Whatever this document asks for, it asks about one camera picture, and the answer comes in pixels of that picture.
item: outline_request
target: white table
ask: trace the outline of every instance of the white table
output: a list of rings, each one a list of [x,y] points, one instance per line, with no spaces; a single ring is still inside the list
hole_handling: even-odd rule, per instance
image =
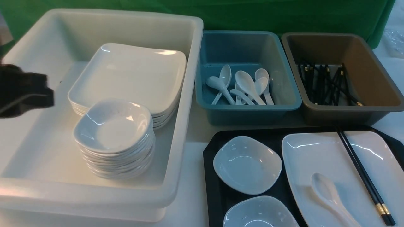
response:
[[[387,26],[396,26],[400,22],[400,4],[393,9]],[[389,72],[401,92],[404,93],[404,59],[389,57],[383,42],[375,49],[376,55]],[[304,126],[301,117],[292,114],[276,127]],[[404,112],[391,113],[376,123],[374,128],[404,143]],[[208,209],[206,205],[205,177],[202,153],[213,135],[234,127],[213,127],[206,118],[195,97],[192,102],[187,140],[185,144],[183,166],[181,170],[178,194],[167,208],[165,217],[158,223],[139,223],[111,219],[98,219],[59,214],[46,214],[0,209],[1,227],[207,227]]]

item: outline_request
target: chopsticks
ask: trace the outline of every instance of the chopsticks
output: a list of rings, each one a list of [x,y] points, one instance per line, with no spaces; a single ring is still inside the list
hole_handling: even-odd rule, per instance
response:
[[[390,214],[386,204],[384,203],[383,199],[381,198],[380,194],[378,193],[375,185],[373,184],[372,180],[370,179],[368,173],[366,172],[365,168],[363,167],[362,163],[360,162],[358,156],[355,153],[355,150],[352,148],[351,143],[349,142],[348,138],[345,136],[345,133],[341,130],[340,127],[337,126],[337,134],[341,139],[345,149],[347,150],[349,157],[351,158],[356,170],[359,173],[360,178],[362,179],[366,189],[369,192],[373,202],[375,203],[376,209],[378,210],[379,214],[381,215],[384,223],[386,226],[395,226],[396,222],[394,221],[392,215]]]

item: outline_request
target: brown plastic bin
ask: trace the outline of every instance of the brown plastic bin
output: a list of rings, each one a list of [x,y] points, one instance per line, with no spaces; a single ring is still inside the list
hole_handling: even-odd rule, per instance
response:
[[[404,110],[404,97],[366,42],[353,34],[286,33],[282,36],[293,76],[309,125],[372,125],[390,112]],[[351,93],[364,106],[313,104],[300,79],[297,65],[305,59],[315,64],[345,64]]]

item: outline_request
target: green backdrop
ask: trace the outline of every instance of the green backdrop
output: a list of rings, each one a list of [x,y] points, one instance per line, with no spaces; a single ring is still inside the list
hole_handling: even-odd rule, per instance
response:
[[[354,33],[372,48],[395,0],[0,0],[15,40],[53,8],[153,11],[200,17],[206,30]]]

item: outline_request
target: white ceramic spoon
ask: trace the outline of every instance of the white ceramic spoon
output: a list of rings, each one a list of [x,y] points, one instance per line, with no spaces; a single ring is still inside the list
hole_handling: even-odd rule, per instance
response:
[[[239,90],[231,89],[230,94],[233,94],[233,95],[236,96],[236,105],[237,105],[237,99],[238,98],[242,99],[244,101],[244,103],[247,103],[249,105],[254,105],[253,101],[251,101],[251,99],[249,99],[243,92],[241,92]]]
[[[227,99],[227,101],[229,101],[229,103],[231,105],[235,105],[236,103],[234,102],[233,98],[231,97],[229,91],[227,90],[227,87],[225,85],[225,83],[219,79],[219,77],[216,76],[211,76],[208,78],[208,80],[206,81],[206,84],[214,89],[219,90],[221,93],[223,93],[223,95],[225,96],[225,98]]]
[[[266,78],[268,80],[267,87],[265,88],[265,91],[264,91],[264,97],[265,97],[265,101],[267,102],[267,105],[273,105],[274,101],[272,100],[271,94],[269,93],[269,83],[271,82],[271,80],[269,78],[268,71],[266,71],[265,69],[257,69],[257,71],[255,71],[254,78],[255,78],[255,81],[257,81],[261,78]]]
[[[236,83],[241,90],[246,94],[251,95],[258,105],[265,105],[264,101],[262,101],[255,90],[254,81],[248,73],[244,71],[236,72]]]
[[[222,67],[222,70],[220,70],[219,78],[226,85],[226,88],[228,88],[231,81],[231,68],[229,65],[224,65]],[[220,97],[222,97],[222,92],[217,93],[215,99],[212,102],[212,105],[216,105]]]
[[[360,227],[359,223],[342,204],[335,184],[328,177],[315,172],[311,176],[311,187],[324,205],[334,211],[347,227]]]
[[[255,90],[257,91],[257,94],[258,94],[259,96],[262,95],[262,93],[264,92],[264,90],[265,90],[267,84],[268,84],[268,80],[267,80],[266,78],[260,78],[259,80],[256,80],[256,81],[254,82]],[[252,97],[251,95],[249,95],[248,98],[249,98],[250,100],[253,100],[253,97]]]

